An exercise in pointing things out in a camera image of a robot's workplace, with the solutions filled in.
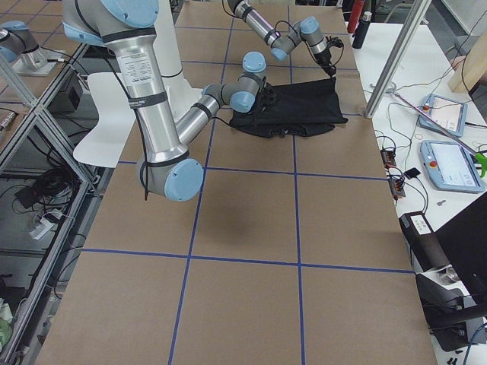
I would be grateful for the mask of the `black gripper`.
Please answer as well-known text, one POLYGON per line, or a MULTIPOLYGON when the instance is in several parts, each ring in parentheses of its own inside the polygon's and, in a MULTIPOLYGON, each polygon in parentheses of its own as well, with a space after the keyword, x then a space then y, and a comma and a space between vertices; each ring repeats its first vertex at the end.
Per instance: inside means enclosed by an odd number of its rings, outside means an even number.
POLYGON ((323 68, 329 78, 334 78, 336 76, 336 66, 332 64, 331 57, 332 55, 329 49, 324 49, 314 54, 316 63, 323 68))
POLYGON ((264 79, 262 87, 259 89, 256 95, 256 101, 253 105, 252 116, 257 118, 264 113, 269 107, 276 103, 276 93, 273 90, 273 86, 264 79))

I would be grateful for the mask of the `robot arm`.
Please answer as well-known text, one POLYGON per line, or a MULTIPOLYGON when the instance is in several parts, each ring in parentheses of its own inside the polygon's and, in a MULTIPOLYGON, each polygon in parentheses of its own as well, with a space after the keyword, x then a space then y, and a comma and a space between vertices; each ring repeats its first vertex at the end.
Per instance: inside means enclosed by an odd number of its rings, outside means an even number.
POLYGON ((157 1, 65 1, 63 27, 68 38, 106 47, 116 57, 118 79, 142 135, 138 168, 145 192, 185 202, 199 193, 204 180, 188 144, 222 106, 239 113, 252 109, 265 85, 266 60, 260 52, 247 53, 236 82, 209 85, 176 121, 154 51, 162 36, 156 22, 164 13, 157 1))
POLYGON ((320 24, 314 16, 290 24, 277 21, 272 26, 248 1, 227 1, 233 16, 240 18, 254 30, 270 48, 271 54, 284 61, 301 43, 304 43, 312 59, 330 77, 336 76, 336 66, 332 62, 330 49, 342 48, 338 37, 324 36, 320 24))

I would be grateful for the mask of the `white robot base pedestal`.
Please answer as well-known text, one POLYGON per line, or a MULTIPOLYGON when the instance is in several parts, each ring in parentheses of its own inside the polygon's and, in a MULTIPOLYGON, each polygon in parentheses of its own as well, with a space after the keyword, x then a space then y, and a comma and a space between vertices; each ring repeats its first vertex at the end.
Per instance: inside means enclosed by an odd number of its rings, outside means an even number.
POLYGON ((164 86, 171 96, 180 99, 192 97, 197 100, 201 96, 201 90, 191 87, 183 74, 170 2, 158 0, 158 5, 158 17, 154 23, 157 34, 154 51, 164 86))

